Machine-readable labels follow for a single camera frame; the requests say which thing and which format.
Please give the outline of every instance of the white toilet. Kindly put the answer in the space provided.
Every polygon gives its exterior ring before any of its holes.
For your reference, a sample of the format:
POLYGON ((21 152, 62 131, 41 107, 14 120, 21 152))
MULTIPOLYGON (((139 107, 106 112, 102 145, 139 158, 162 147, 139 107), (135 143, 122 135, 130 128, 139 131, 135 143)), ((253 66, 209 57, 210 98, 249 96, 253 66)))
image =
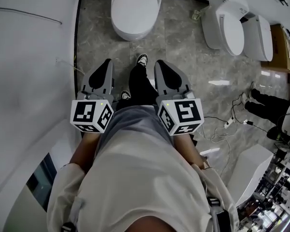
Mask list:
POLYGON ((114 30, 127 41, 145 37, 156 22, 160 4, 161 0, 112 0, 114 30))
POLYGON ((273 42, 268 21, 257 15, 242 25, 245 36, 245 55, 254 60, 272 61, 273 42))
POLYGON ((207 45, 223 48, 233 56, 244 48, 244 32, 240 19, 249 11, 245 0, 210 0, 202 16, 202 28, 207 45))

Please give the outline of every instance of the shoe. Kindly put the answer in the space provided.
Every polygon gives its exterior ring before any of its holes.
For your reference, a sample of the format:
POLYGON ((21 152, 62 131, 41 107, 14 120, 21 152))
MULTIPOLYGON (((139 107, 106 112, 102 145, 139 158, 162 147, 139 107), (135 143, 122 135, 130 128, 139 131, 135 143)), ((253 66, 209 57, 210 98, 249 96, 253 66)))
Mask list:
POLYGON ((247 95, 245 93, 243 93, 242 94, 242 104, 244 105, 244 109, 245 109, 245 105, 248 101, 249 101, 249 99, 248 99, 247 95))
POLYGON ((124 91, 121 91, 120 96, 121 96, 121 98, 123 100, 129 100, 129 99, 131 99, 130 93, 128 91, 125 91, 125 90, 124 91))
POLYGON ((144 67, 146 67, 146 65, 147 65, 147 61, 148 61, 148 56, 147 56, 147 54, 141 54, 141 55, 137 58, 137 61, 136 61, 135 65, 141 64, 141 65, 143 65, 144 67))
POLYGON ((251 94, 251 91, 253 90, 253 89, 255 89, 257 86, 256 86, 256 83, 255 82, 252 82, 251 84, 250 84, 250 91, 249 91, 249 98, 250 99, 253 99, 253 97, 252 97, 252 94, 251 94))

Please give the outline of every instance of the legs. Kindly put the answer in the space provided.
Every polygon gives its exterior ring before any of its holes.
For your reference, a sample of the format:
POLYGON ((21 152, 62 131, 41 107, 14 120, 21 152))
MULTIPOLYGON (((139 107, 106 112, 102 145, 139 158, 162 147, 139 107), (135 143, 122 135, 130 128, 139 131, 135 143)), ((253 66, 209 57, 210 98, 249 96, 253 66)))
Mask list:
POLYGON ((262 104, 256 104, 250 101, 245 104, 245 109, 247 109, 250 113, 257 115, 258 117, 270 120, 274 124, 277 124, 278 118, 283 115, 276 114, 276 111, 273 107, 269 108, 262 104))
POLYGON ((290 101, 275 96, 261 94, 256 89, 251 91, 251 95, 261 104, 256 104, 249 101, 246 102, 245 108, 252 114, 268 119, 274 124, 277 124, 278 119, 287 113, 290 106, 290 101))
POLYGON ((256 90, 255 88, 251 91, 251 96, 265 106, 290 106, 290 101, 281 99, 275 96, 269 96, 261 94, 260 91, 256 90))
POLYGON ((146 67, 136 65, 130 72, 129 89, 135 105, 153 105, 158 97, 146 74, 146 67))
POLYGON ((131 99, 120 100, 117 110, 134 105, 153 105, 156 104, 158 97, 157 91, 152 87, 146 74, 147 55, 142 54, 138 57, 135 67, 130 72, 129 89, 131 99))

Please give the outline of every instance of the small box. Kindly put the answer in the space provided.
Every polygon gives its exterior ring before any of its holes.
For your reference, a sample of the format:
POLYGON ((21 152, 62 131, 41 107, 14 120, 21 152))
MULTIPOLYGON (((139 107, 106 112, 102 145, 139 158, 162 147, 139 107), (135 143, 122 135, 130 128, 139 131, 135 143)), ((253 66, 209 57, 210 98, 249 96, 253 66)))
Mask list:
POLYGON ((113 114, 108 100, 74 100, 70 123, 82 132, 104 133, 113 114))
POLYGON ((193 133, 204 123, 200 99, 162 101, 158 117, 171 136, 193 133))
POLYGON ((272 61, 262 61, 261 66, 272 71, 290 73, 290 41, 288 40, 282 26, 271 26, 273 41, 272 61))

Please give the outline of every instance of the jacket sleeve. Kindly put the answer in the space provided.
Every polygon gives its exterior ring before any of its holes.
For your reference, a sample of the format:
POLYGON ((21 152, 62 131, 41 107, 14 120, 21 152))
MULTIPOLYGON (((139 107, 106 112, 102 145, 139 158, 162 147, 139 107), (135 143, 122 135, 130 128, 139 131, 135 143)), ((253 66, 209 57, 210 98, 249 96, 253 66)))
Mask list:
POLYGON ((200 179, 207 184, 208 191, 221 202, 222 207, 229 212, 231 229, 236 231, 239 225, 236 205, 227 189, 222 182, 220 176, 213 168, 201 170, 197 165, 192 165, 193 169, 198 173, 200 179))
POLYGON ((58 171, 47 208, 49 232, 60 232, 62 225, 68 222, 72 204, 84 177, 84 171, 73 163, 58 171))

